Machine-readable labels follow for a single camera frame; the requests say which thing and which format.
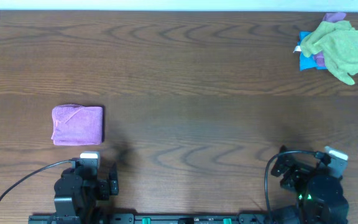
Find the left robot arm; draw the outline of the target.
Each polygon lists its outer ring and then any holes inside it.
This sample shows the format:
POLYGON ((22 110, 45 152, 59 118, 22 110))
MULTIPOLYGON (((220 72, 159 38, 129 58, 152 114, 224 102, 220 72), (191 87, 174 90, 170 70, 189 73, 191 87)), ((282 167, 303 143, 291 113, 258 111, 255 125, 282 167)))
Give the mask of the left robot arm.
POLYGON ((98 159, 74 159, 72 167, 62 172, 54 185, 56 212, 47 223, 109 223, 98 201, 107 201, 119 193, 117 165, 114 162, 107 179, 98 178, 98 159))

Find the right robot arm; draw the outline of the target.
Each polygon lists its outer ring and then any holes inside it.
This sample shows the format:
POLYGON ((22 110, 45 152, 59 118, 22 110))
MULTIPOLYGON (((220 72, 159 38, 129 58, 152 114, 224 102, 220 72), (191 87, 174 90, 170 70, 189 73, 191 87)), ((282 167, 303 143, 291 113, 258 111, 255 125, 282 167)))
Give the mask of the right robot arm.
POLYGON ((349 204, 341 185, 348 155, 326 146, 323 152, 289 150, 282 146, 267 163, 264 191, 265 223, 347 223, 349 204), (281 188, 296 193, 296 204, 272 210, 268 175, 282 177, 281 188))

